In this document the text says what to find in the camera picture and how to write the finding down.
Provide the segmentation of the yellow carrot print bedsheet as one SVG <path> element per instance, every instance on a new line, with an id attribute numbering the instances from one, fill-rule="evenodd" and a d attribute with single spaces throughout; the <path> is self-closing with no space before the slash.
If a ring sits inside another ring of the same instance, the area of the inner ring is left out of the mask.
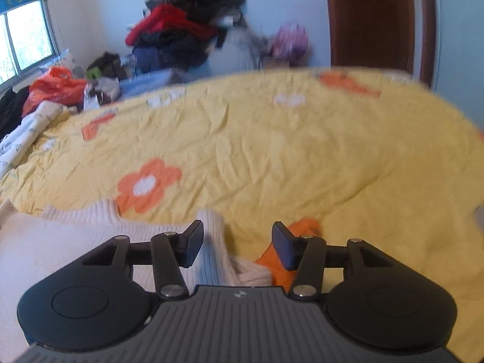
<path id="1" fill-rule="evenodd" d="M 180 224 L 208 208 L 229 250 L 266 250 L 275 221 L 362 238 L 447 289 L 450 350 L 483 357 L 483 140 L 449 103 L 380 70 L 275 70 L 168 87 L 60 115 L 1 181 L 23 212 L 114 199 Z"/>

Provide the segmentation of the black clothes near window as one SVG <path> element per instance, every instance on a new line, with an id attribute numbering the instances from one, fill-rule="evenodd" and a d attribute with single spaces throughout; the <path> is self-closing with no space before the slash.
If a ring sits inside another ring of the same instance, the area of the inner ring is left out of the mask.
<path id="1" fill-rule="evenodd" d="M 0 102 L 0 139 L 10 134 L 22 119 L 22 110 L 27 97 L 29 87 L 20 89 L 17 93 L 10 88 L 5 92 Z"/>

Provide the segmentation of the white knitted sweater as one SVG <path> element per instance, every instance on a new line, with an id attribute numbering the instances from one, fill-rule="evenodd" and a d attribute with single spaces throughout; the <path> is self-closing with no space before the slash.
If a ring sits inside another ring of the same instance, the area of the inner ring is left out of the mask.
<path id="1" fill-rule="evenodd" d="M 204 243 L 195 263 L 181 271 L 190 291 L 198 285 L 270 285 L 269 269 L 229 254 L 224 237 L 225 221 L 219 213 L 203 209 L 196 217 L 204 225 Z M 16 319 L 16 307 L 23 293 L 35 283 L 116 235 L 126 235 L 132 242 L 141 243 L 156 234 L 180 234 L 185 229 L 183 224 L 128 221 L 121 218 L 112 200 L 97 201 L 75 211 L 47 207 L 38 216 L 19 212 L 10 201 L 4 201 L 1 204 L 1 360 L 13 362 L 28 347 Z"/>

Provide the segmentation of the red garment on pile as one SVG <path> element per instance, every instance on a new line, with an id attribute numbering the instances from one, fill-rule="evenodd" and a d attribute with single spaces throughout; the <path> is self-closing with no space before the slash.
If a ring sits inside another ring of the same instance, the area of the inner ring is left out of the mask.
<path id="1" fill-rule="evenodd" d="M 129 31 L 125 44 L 132 47 L 142 34 L 154 34 L 165 30 L 185 31 L 201 40 L 208 40 L 216 35 L 217 30 L 214 27 L 194 23 L 186 16 L 185 11 L 171 4 L 158 4 Z"/>

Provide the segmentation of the pink plastic bag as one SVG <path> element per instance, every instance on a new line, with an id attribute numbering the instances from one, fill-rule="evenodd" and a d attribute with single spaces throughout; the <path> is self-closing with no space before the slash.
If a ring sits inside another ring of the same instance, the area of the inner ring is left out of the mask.
<path id="1" fill-rule="evenodd" d="M 299 64 L 309 50 L 309 36 L 306 28 L 297 22 L 288 22 L 277 31 L 271 41 L 271 57 Z"/>

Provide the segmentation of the window with frame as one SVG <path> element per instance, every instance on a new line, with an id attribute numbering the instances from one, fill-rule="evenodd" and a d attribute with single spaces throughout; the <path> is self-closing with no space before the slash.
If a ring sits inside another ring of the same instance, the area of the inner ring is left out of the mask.
<path id="1" fill-rule="evenodd" d="M 1 14 L 1 91 L 57 55 L 47 2 L 29 2 Z"/>

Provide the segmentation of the orange plastic bag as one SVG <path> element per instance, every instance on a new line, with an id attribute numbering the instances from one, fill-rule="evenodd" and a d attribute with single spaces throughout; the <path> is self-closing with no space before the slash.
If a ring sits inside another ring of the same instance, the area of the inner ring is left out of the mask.
<path id="1" fill-rule="evenodd" d="M 84 99 L 85 79 L 76 79 L 66 67 L 52 67 L 29 87 L 29 96 L 22 108 L 22 117 L 34 112 L 43 101 L 75 106 Z"/>

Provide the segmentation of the brown wooden door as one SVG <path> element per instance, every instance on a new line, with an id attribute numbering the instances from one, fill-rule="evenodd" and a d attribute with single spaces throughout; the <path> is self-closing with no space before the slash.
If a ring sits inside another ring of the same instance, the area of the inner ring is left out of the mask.
<path id="1" fill-rule="evenodd" d="M 437 0 L 327 0 L 331 64 L 402 70 L 426 85 L 437 56 Z"/>

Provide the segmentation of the white printed quilt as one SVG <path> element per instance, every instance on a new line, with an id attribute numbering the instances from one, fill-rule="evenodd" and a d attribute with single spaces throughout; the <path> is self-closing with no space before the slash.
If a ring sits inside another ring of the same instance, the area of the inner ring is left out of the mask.
<path id="1" fill-rule="evenodd" d="M 1 177 L 16 168 L 40 134 L 59 116 L 68 116 L 68 108 L 59 103 L 43 101 L 37 109 L 21 120 L 10 134 L 1 140 Z"/>

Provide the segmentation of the light blue knitted blanket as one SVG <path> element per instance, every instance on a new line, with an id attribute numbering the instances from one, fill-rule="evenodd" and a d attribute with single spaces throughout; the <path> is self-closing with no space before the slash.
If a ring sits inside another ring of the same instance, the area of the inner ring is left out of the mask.
<path id="1" fill-rule="evenodd" d="M 189 73 L 175 68 L 137 75 L 119 83 L 121 99 L 136 97 L 174 84 L 189 83 L 192 80 L 193 77 Z"/>

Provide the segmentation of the crumpled white black bag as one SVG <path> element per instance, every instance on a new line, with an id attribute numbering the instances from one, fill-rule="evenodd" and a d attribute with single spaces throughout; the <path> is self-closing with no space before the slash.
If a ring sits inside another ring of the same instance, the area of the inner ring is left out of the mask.
<path id="1" fill-rule="evenodd" d="M 121 97 L 118 78 L 101 77 L 90 81 L 84 88 L 83 110 L 89 111 L 114 103 Z"/>

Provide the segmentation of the pile of dark clothes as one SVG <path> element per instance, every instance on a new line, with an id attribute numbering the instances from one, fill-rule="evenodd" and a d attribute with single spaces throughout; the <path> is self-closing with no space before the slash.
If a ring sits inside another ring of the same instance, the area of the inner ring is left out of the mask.
<path id="1" fill-rule="evenodd" d="M 163 69 L 188 70 L 208 58 L 212 42 L 221 47 L 227 29 L 221 20 L 240 21 L 246 0 L 147 0 L 143 19 L 128 32 L 138 73 Z"/>

